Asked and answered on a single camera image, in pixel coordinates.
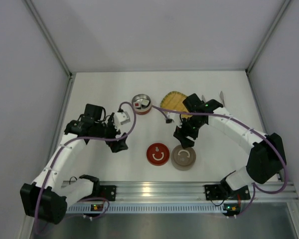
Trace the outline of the brown round lid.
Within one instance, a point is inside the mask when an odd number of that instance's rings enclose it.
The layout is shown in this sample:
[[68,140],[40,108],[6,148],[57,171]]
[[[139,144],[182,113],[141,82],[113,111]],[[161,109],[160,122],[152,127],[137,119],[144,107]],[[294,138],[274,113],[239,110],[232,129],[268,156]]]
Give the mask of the brown round lid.
[[196,162],[196,152],[192,147],[182,148],[178,145],[172,150],[171,162],[178,170],[189,170]]

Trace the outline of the red round lid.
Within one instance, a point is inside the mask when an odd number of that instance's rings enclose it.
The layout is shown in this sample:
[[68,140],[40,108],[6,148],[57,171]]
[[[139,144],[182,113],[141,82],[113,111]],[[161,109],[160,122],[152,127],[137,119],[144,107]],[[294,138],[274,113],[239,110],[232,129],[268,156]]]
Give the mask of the red round lid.
[[147,160],[154,166],[165,165],[170,157],[170,151],[165,144],[154,143],[147,148]]

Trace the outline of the red-banded metal bowl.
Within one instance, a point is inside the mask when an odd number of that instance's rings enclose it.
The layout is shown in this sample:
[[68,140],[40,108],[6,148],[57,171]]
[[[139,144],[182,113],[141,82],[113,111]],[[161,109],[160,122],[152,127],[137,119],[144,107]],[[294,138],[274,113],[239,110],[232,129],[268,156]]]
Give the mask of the red-banded metal bowl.
[[145,115],[150,112],[152,101],[146,94],[137,94],[132,98],[132,105],[138,115]]

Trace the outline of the metal tongs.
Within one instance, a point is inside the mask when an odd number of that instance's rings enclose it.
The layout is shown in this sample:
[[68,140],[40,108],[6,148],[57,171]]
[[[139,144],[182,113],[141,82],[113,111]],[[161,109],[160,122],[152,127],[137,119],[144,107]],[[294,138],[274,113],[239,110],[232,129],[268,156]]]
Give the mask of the metal tongs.
[[[204,95],[201,95],[201,100],[204,103],[207,102]],[[220,103],[223,105],[223,107],[225,107],[225,97],[224,97],[224,92],[223,91],[220,91],[220,93],[219,93],[219,100],[220,100]]]

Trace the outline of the white sushi piece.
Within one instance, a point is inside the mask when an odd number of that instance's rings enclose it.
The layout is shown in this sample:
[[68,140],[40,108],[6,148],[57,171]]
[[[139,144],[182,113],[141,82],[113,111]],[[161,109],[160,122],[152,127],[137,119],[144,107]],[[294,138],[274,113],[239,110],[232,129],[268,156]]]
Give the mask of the white sushi piece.
[[150,100],[142,99],[141,100],[142,109],[148,108],[150,106]]

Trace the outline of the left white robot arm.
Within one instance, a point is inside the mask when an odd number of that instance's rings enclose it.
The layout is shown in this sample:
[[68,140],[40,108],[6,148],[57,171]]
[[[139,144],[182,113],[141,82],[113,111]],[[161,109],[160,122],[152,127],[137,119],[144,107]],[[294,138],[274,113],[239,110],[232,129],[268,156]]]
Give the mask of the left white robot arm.
[[101,186],[97,177],[84,174],[67,187],[62,186],[63,180],[79,153],[92,140],[104,141],[113,153],[127,150],[128,134],[121,133],[120,128],[130,121],[128,112],[122,108],[107,116],[104,107],[87,104],[84,113],[66,125],[57,149],[41,173],[32,183],[21,187],[25,214],[56,225],[78,201],[100,200]]

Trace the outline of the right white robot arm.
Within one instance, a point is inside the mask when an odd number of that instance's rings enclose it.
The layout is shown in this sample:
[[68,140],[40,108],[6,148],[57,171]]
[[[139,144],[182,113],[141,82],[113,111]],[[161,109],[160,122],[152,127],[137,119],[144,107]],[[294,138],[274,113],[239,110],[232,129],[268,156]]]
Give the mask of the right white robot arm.
[[248,155],[246,166],[225,176],[218,188],[225,198],[253,183],[264,184],[287,165],[282,138],[254,130],[233,117],[217,100],[204,102],[192,94],[182,102],[188,113],[169,113],[174,137],[183,148],[193,147],[202,126],[211,126],[237,143]]

